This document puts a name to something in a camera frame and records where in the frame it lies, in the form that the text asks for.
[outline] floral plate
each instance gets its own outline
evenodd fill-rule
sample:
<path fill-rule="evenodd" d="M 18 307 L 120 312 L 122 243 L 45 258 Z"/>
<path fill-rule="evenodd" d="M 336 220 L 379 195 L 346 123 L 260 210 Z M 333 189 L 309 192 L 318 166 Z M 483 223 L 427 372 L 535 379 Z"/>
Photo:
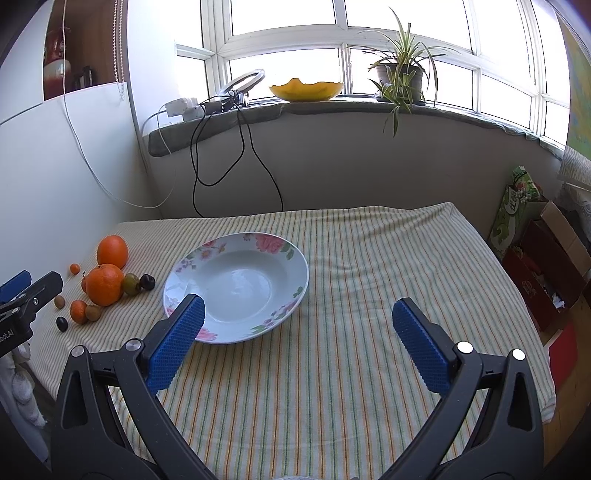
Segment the floral plate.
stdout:
<path fill-rule="evenodd" d="M 170 316 L 185 295 L 205 302 L 205 322 L 195 340 L 237 343 L 283 322 L 308 288 L 308 262 L 291 242 L 268 233 L 233 233 L 193 250 L 164 284 Z"/>

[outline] plant pot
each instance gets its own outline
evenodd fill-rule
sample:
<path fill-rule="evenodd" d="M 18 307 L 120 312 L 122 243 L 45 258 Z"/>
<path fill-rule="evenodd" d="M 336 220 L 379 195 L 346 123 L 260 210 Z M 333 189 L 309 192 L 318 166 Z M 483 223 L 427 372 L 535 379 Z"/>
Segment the plant pot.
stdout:
<path fill-rule="evenodd" d="M 392 73 L 396 71 L 397 64 L 395 63 L 382 63 L 376 66 L 376 71 L 378 72 L 378 79 L 379 82 L 383 85 L 384 83 L 389 83 L 390 79 L 388 78 L 388 71 L 387 67 L 390 68 Z M 410 81 L 410 86 L 413 89 L 413 104 L 415 105 L 425 105 L 425 102 L 421 100 L 421 91 L 423 88 L 423 73 L 425 72 L 421 67 L 417 67 L 416 65 L 407 65 L 402 68 L 404 73 L 411 73 L 415 72 L 414 77 Z"/>

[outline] yellow bowl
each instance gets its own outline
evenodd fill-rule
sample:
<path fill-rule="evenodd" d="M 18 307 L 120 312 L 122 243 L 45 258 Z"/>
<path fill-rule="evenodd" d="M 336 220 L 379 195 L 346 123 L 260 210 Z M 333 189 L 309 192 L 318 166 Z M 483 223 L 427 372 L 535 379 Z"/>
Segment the yellow bowl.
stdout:
<path fill-rule="evenodd" d="M 343 89 L 342 83 L 317 82 L 301 83 L 300 79 L 291 79 L 285 85 L 272 85 L 269 90 L 273 95 L 288 102 L 324 102 L 338 95 Z"/>

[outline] pink rose pattern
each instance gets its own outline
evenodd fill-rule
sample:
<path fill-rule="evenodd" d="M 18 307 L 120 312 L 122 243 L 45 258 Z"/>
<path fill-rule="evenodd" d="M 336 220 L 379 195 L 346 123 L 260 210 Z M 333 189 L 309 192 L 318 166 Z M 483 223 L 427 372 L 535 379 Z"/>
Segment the pink rose pattern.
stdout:
<path fill-rule="evenodd" d="M 265 320 L 261 325 L 257 325 L 255 327 L 251 328 L 252 333 L 262 333 L 265 330 L 268 330 L 271 327 L 273 327 L 273 325 L 275 325 L 278 320 L 281 320 L 282 318 L 284 318 L 287 315 L 287 312 L 289 312 L 293 307 L 296 306 L 303 291 L 304 291 L 304 287 L 299 287 L 297 289 L 297 291 L 293 294 L 293 297 L 294 297 L 293 301 L 289 302 L 287 305 L 282 305 L 276 311 L 271 312 L 270 318 Z"/>
<path fill-rule="evenodd" d="M 193 260 L 197 253 L 200 254 L 201 260 L 207 260 L 208 258 L 212 257 L 213 254 L 219 255 L 222 252 L 226 251 L 226 243 L 223 243 L 216 247 L 216 241 L 210 240 L 209 242 L 204 243 L 194 252 L 189 253 L 185 258 L 183 258 L 179 263 L 177 268 L 174 270 L 176 273 L 181 273 L 186 268 L 191 267 L 192 270 L 197 268 L 197 265 L 193 264 Z"/>
<path fill-rule="evenodd" d="M 269 252 L 276 254 L 285 244 L 285 240 L 274 235 L 267 235 L 265 233 L 256 233 L 256 247 L 259 252 Z"/>
<path fill-rule="evenodd" d="M 287 253 L 288 260 L 291 260 L 296 253 L 291 243 L 268 233 L 245 233 L 244 241 L 249 242 L 253 236 L 259 252 L 269 252 L 272 255 L 278 252 Z"/>
<path fill-rule="evenodd" d="M 201 328 L 195 340 L 205 340 L 206 342 L 211 342 L 217 338 L 217 333 L 210 332 L 206 328 Z"/>

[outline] red box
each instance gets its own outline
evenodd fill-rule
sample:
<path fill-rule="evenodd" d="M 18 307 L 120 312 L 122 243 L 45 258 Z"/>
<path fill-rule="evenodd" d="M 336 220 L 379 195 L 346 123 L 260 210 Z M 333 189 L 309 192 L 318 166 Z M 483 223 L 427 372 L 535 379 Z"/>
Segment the red box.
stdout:
<path fill-rule="evenodd" d="M 550 354 L 550 372 L 558 391 L 572 373 L 579 357 L 573 322 L 568 322 L 564 330 L 558 331 L 545 347 Z"/>
<path fill-rule="evenodd" d="M 525 304 L 530 308 L 540 330 L 546 330 L 558 318 L 559 313 L 559 310 L 552 303 L 552 299 L 535 279 L 530 269 L 511 248 L 507 250 L 503 257 L 502 265 L 517 286 L 525 300 Z"/>

